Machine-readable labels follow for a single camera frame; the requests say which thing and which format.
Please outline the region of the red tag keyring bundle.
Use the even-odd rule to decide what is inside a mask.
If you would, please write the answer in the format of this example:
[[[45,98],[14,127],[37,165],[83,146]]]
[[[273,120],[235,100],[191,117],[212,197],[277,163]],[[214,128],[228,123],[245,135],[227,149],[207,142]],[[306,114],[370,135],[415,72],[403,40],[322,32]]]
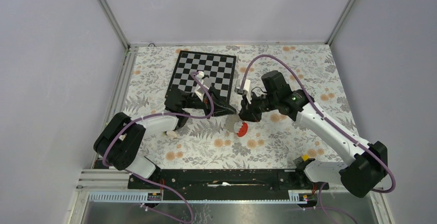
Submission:
[[[248,132],[248,123],[242,121],[236,114],[228,115],[225,120],[225,128],[237,137],[244,137]]]

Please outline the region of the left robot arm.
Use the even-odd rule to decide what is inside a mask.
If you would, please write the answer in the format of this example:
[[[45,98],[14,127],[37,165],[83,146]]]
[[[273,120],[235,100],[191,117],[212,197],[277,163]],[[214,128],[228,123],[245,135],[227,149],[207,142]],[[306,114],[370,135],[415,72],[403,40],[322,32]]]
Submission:
[[[165,97],[162,113],[131,119],[123,112],[117,113],[96,139],[93,149],[102,156],[106,166],[125,170],[140,176],[140,182],[147,188],[159,184],[157,165],[138,155],[143,137],[182,128],[192,116],[188,109],[203,110],[205,118],[225,116],[236,113],[219,91],[210,87],[200,95],[188,93],[172,87]]]

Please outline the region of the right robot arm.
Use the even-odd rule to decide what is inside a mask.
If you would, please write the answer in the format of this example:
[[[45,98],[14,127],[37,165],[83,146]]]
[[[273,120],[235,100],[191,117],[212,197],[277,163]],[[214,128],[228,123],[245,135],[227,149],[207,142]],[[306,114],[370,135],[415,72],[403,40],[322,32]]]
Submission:
[[[370,143],[347,130],[304,90],[291,90],[282,73],[271,71],[261,80],[265,92],[260,96],[250,92],[249,80],[236,88],[242,95],[241,120],[259,122],[263,113],[277,110],[315,133],[342,159],[341,162],[311,159],[297,165],[302,170],[295,176],[300,188],[308,189],[319,182],[341,184],[354,196],[363,198],[388,175],[388,150],[383,143]]]

